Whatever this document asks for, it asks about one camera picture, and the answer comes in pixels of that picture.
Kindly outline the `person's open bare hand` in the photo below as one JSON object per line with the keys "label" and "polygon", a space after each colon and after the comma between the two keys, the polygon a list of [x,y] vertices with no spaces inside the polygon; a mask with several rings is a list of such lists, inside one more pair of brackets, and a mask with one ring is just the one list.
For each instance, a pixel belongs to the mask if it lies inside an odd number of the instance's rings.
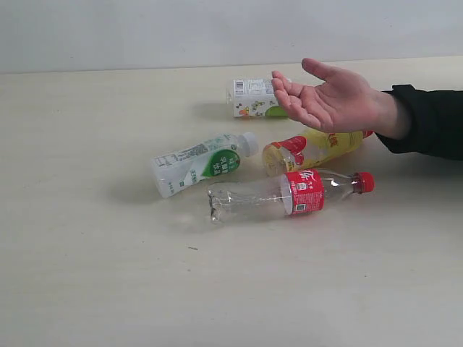
{"label": "person's open bare hand", "polygon": [[272,72],[274,95],[290,119],[326,133],[372,131],[393,140],[408,134],[410,115],[394,96],[347,69],[309,58],[301,65],[323,83],[298,84]]}

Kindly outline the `black sleeved forearm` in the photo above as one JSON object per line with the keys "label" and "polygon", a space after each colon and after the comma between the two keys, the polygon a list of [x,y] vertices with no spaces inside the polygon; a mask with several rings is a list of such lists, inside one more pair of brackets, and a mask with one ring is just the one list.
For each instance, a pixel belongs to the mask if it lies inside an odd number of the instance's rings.
{"label": "black sleeved forearm", "polygon": [[388,94],[403,105],[411,121],[400,140],[377,135],[391,152],[462,159],[461,90],[424,91],[412,85],[394,85]]}

